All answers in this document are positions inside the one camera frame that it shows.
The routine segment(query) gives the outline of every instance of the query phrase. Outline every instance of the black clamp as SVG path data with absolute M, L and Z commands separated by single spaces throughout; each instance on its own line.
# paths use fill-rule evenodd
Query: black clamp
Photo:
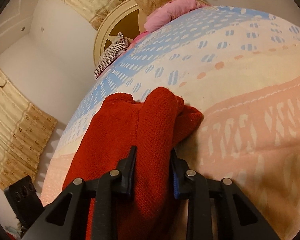
M 210 199 L 217 211 L 219 240 L 280 240 L 257 208 L 229 178 L 206 179 L 171 152 L 174 196 L 188 199 L 186 240 L 213 240 Z
M 30 194 L 31 198 L 21 196 L 21 200 L 16 199 L 18 194 L 15 193 L 28 185 L 30 178 L 23 178 L 7 188 L 5 193 L 10 205 L 28 228 L 23 240 L 85 240 L 92 198 L 95 198 L 95 203 L 91 240 L 117 240 L 113 197 L 126 200 L 133 197 L 136 151 L 137 147 L 132 146 L 128 157 L 120 160 L 115 170 L 98 179 L 73 180 L 45 208 L 35 194 Z M 216 207 L 219 240 L 280 240 L 231 179 L 206 179 L 189 169 L 185 160 L 177 158 L 174 149 L 171 151 L 170 174 L 175 198 L 189 200 L 186 240 L 213 240 L 211 199 Z M 36 212 L 29 220 L 31 208 Z

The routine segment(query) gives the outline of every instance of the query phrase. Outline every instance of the bed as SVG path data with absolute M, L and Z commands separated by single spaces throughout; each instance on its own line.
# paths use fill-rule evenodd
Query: bed
M 95 59 L 121 19 L 115 14 L 105 19 Z M 178 156 L 208 178 L 232 178 L 280 239 L 292 239 L 300 230 L 300 28 L 246 8 L 189 12 L 114 61 L 66 127 L 47 171 L 42 203 L 61 192 L 104 98 L 124 92 L 144 101 L 159 86 L 204 114 L 198 130 L 178 145 Z M 184 239 L 186 208 L 177 223 L 174 239 Z
M 210 5 L 204 0 L 201 4 Z M 94 63 L 98 62 L 101 54 L 108 48 L 118 33 L 121 32 L 129 42 L 145 32 L 144 24 L 147 15 L 140 9 L 135 0 L 126 0 L 111 11 L 100 25 L 93 49 Z

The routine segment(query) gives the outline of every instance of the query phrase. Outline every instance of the pink pillow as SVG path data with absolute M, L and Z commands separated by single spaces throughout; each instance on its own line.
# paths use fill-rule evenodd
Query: pink pillow
M 137 43 L 139 40 L 143 39 L 143 38 L 146 37 L 148 34 L 149 34 L 149 32 L 145 31 L 145 32 L 139 34 L 137 37 L 135 37 L 135 39 L 130 43 L 128 50 L 129 50 L 129 49 L 132 49 L 132 48 L 136 45 L 136 43 Z
M 144 27 L 150 33 L 154 32 L 179 16 L 204 6 L 196 0 L 170 1 L 150 14 Z

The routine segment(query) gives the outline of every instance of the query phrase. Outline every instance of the bedspread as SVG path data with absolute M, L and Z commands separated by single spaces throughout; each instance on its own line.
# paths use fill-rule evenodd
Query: bedspread
M 148 35 L 96 81 L 63 133 L 42 190 L 48 204 L 92 116 L 115 92 L 144 101 L 169 88 L 205 118 L 178 156 L 207 178 L 232 178 L 281 239 L 300 229 L 300 28 L 274 15 L 200 8 Z M 186 213 L 175 239 L 184 239 Z

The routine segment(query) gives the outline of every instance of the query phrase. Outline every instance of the bed sheet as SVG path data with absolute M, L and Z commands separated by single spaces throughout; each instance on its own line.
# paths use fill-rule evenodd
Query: bed sheet
M 204 114 L 178 156 L 204 176 L 232 178 L 281 239 L 300 229 L 300 28 L 274 15 L 200 8 L 148 35 L 118 58 L 82 100 L 50 162 L 41 200 L 62 184 L 104 98 L 144 101 L 169 88 Z M 186 209 L 175 239 L 184 239 Z

